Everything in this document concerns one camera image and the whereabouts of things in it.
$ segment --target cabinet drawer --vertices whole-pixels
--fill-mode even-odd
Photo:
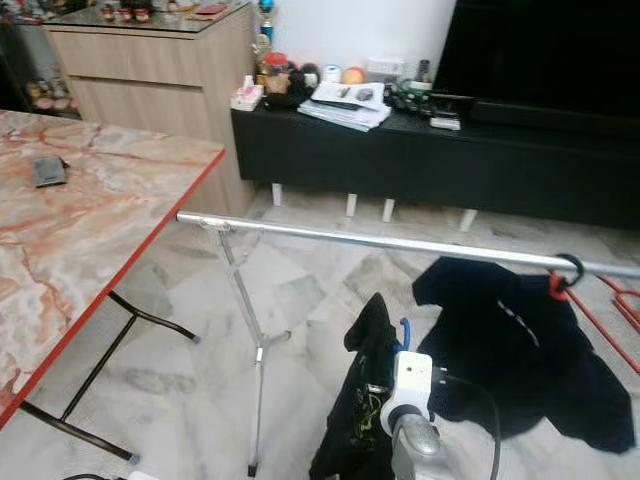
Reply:
[[[71,88],[84,120],[211,140],[200,89],[79,78]]]
[[[201,86],[194,40],[51,32],[68,75]]]

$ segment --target white wall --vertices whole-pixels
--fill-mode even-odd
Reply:
[[[431,60],[435,73],[455,0],[275,0],[275,50],[297,63],[366,66],[369,57]]]

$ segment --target power cord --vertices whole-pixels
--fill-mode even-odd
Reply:
[[[108,478],[101,477],[100,475],[94,475],[93,473],[81,473],[79,475],[71,475],[70,477],[63,478],[62,480],[109,480]],[[122,477],[113,477],[113,480],[125,480]]]
[[[500,444],[502,443],[502,435],[500,433],[500,412],[498,412],[498,406],[496,405],[493,396],[483,386],[465,380],[464,378],[449,375],[446,368],[433,368],[432,382],[446,384],[448,381],[466,385],[475,389],[477,392],[480,392],[482,396],[487,400],[487,403],[491,405],[495,423],[493,425],[493,464],[491,465],[491,475],[489,476],[489,479],[496,480],[498,478],[498,468],[500,466]]]

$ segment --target red table edge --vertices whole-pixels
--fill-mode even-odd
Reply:
[[[80,331],[80,329],[87,323],[87,320],[91,318],[93,312],[100,306],[104,297],[115,288],[115,286],[122,280],[122,277],[129,271],[131,266],[135,263],[135,261],[140,258],[142,252],[144,252],[149,244],[158,236],[160,231],[164,228],[164,226],[171,220],[175,218],[176,213],[182,206],[182,204],[191,196],[194,190],[200,185],[202,180],[213,170],[213,168],[220,163],[222,157],[224,157],[225,150],[224,148],[220,150],[220,152],[215,156],[213,161],[204,169],[204,171],[196,178],[193,184],[189,187],[189,189],[180,197],[180,199],[176,202],[176,204],[169,210],[169,212],[165,215],[165,217],[156,225],[156,227],[151,231],[151,233],[143,240],[140,246],[133,252],[133,255],[126,261],[124,266],[114,275],[114,277],[105,285],[105,287],[100,291],[100,293],[94,298],[93,302],[87,307],[87,309],[80,315],[78,320],[71,326],[67,333],[60,339],[60,341],[53,347],[53,350],[49,352],[44,361],[36,368],[33,374],[29,377],[29,380],[24,384],[24,386],[20,389],[20,391],[13,397],[11,403],[4,409],[2,414],[0,415],[0,429],[2,429],[9,419],[13,416],[15,411],[20,407],[20,404],[23,402],[25,398],[31,393],[31,391],[38,384],[42,376],[47,372],[49,367],[53,364],[53,362],[58,358],[58,355],[62,353],[62,351],[69,345],[69,342],[76,336],[76,334]]]

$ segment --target glass top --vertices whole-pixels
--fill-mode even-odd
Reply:
[[[136,30],[161,30],[166,32],[185,32],[198,33],[207,27],[210,27],[219,20],[226,17],[220,17],[217,20],[191,20],[187,18],[191,13],[199,8],[214,3],[226,3],[229,5],[229,13],[244,7],[249,3],[248,0],[202,0],[202,4],[189,12],[179,12],[175,14],[154,12],[149,15],[149,21],[145,23],[139,22],[122,22],[116,15],[114,22],[107,22],[100,7],[89,7],[78,10],[58,18],[54,18],[44,22],[46,25],[73,25],[79,27],[101,27],[101,28],[130,28]]]

